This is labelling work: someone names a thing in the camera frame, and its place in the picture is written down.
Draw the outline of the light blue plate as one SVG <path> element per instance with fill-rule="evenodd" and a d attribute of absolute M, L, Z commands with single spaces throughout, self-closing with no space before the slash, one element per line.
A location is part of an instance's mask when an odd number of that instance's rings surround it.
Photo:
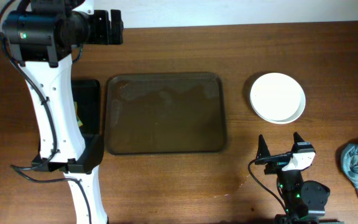
<path fill-rule="evenodd" d="M 297 120 L 306 107 L 306 96 L 300 91 L 295 96 L 256 94 L 250 97 L 252 109 L 265 121 L 274 124 L 288 124 Z"/>

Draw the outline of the yellow green sponge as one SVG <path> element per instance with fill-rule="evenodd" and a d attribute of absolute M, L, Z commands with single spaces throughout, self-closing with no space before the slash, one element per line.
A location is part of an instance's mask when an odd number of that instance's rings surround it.
<path fill-rule="evenodd" d="M 74 107 L 75 107 L 75 115 L 76 115 L 76 121 L 79 127 L 82 127 L 83 123 L 81 121 L 81 119 L 78 116 L 78 103 L 75 101 L 74 102 Z"/>

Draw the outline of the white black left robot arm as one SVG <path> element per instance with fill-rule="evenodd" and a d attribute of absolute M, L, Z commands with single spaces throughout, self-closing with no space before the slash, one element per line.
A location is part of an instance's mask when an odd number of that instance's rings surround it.
<path fill-rule="evenodd" d="M 117 9 L 94 8 L 93 1 L 21 1 L 0 11 L 2 51 L 24 78 L 40 133 L 39 153 L 28 171 L 60 170 L 70 186 L 78 223 L 107 224 L 99 186 L 104 149 L 99 134 L 82 134 L 76 118 L 71 68 L 73 49 L 120 45 L 124 23 Z"/>

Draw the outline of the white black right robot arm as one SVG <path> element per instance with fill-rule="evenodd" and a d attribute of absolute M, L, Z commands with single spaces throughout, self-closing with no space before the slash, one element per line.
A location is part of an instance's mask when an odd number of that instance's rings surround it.
<path fill-rule="evenodd" d="M 316 151 L 312 144 L 297 133 L 293 133 L 291 151 L 271 155 L 265 139 L 259 136 L 254 164 L 264 165 L 264 174 L 276 175 L 278 195 L 284 214 L 276 215 L 274 223 L 321 223 L 325 216 L 325 205 L 330 196 L 329 187 L 313 180 L 303 180 L 301 172 L 309 168 Z"/>

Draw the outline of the cream white plate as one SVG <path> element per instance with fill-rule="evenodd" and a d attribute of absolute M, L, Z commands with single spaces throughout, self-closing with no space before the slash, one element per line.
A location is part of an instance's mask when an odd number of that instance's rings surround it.
<path fill-rule="evenodd" d="M 273 97 L 280 97 L 280 95 L 295 96 L 300 91 L 304 90 L 294 78 L 282 73 L 266 73 L 253 82 L 249 99 L 256 94 L 272 95 Z"/>

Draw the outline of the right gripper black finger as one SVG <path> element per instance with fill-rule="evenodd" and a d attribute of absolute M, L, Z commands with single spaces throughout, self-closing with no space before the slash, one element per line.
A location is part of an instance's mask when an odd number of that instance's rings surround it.
<path fill-rule="evenodd" d="M 301 142 L 305 141 L 297 132 L 293 133 L 293 140 L 294 140 L 295 144 L 298 144 L 298 143 L 301 143 Z"/>
<path fill-rule="evenodd" d="M 267 147 L 263 135 L 260 134 L 258 138 L 258 149 L 257 149 L 256 159 L 264 159 L 267 157 L 270 157 L 270 151 Z"/>

